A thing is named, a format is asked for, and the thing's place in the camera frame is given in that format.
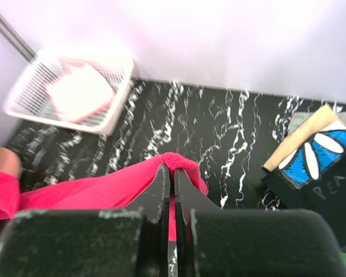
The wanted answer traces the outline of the tan folded t-shirt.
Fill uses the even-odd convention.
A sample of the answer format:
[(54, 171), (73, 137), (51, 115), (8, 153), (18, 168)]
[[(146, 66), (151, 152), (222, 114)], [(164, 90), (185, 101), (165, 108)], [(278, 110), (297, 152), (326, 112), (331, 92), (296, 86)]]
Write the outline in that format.
[(334, 116), (332, 108), (326, 104), (320, 107), (307, 121), (299, 126), (293, 134), (287, 136), (268, 160), (262, 166), (266, 171), (273, 171), (279, 165), (287, 164), (295, 151), (314, 133), (322, 130), (331, 123), (327, 122), (329, 115)]

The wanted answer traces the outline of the black folded t-shirt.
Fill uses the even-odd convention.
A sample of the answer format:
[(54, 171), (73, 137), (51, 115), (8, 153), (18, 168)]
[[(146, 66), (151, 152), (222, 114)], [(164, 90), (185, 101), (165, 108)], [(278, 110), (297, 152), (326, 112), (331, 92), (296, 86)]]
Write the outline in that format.
[(320, 172), (318, 179), (312, 179), (304, 150), (298, 150), (290, 166), (268, 173), (262, 183), (288, 209), (309, 209), (320, 214), (339, 245), (346, 246), (346, 153)]

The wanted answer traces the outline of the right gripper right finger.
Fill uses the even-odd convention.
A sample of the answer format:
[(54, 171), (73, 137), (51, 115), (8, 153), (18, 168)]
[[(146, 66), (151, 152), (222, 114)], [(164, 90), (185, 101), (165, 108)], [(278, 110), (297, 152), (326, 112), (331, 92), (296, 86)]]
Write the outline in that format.
[(190, 222), (193, 209), (198, 212), (219, 211), (219, 207), (194, 186), (185, 169), (175, 170), (174, 189), (176, 204), (180, 204), (180, 213), (185, 224)]

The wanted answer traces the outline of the light pink folded t-shirt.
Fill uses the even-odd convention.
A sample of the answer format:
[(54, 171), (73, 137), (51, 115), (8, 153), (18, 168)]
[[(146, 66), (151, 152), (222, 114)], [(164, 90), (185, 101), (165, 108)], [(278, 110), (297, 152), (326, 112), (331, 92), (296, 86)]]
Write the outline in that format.
[(77, 123), (107, 108), (116, 95), (105, 77), (93, 66), (69, 67), (46, 85), (60, 121)]

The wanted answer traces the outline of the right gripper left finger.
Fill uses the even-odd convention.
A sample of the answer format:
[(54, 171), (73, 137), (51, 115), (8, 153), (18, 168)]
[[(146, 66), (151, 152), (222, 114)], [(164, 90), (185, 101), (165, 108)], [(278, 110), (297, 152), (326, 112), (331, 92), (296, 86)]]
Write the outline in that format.
[(166, 164), (161, 164), (150, 185), (137, 197), (138, 207), (143, 208), (148, 220), (157, 224), (169, 216), (170, 172)]

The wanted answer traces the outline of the crimson red t-shirt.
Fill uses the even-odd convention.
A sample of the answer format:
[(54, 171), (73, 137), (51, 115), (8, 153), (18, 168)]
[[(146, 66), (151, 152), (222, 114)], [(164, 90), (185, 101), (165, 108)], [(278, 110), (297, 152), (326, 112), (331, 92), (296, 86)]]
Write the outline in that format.
[(198, 164), (169, 152), (109, 175), (64, 181), (30, 192), (20, 191), (17, 212), (26, 209), (123, 208), (150, 185), (161, 164), (166, 164), (170, 171), (185, 169), (194, 186), (204, 195), (208, 194)]

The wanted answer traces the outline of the white plastic mesh basket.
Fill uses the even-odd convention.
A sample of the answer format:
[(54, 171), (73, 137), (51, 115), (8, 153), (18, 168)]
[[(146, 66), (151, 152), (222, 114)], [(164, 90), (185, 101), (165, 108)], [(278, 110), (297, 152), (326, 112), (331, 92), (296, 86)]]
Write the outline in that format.
[(13, 85), (3, 111), (109, 136), (130, 94), (133, 69), (131, 56), (121, 50), (43, 48)]

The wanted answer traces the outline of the grey folded t-shirt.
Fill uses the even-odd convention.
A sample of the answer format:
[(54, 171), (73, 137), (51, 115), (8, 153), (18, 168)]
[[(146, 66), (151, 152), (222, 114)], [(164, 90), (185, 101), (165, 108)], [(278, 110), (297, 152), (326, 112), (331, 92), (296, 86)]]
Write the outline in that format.
[[(305, 121), (307, 121), (310, 117), (313, 117), (314, 112), (296, 112), (289, 124), (287, 129), (287, 135), (293, 134), (293, 132), (301, 126)], [(332, 123), (333, 121), (340, 121), (346, 127), (346, 111), (342, 111), (340, 113), (335, 114), (334, 116), (329, 115), (329, 119), (327, 122)]]

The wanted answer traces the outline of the blue white graphic t-shirt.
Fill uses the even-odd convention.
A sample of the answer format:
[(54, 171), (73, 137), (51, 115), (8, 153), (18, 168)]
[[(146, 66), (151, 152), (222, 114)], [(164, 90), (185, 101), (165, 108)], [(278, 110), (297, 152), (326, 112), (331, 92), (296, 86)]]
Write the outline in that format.
[(346, 154), (346, 128), (335, 122), (312, 134), (279, 165), (297, 189), (320, 180), (322, 173)]

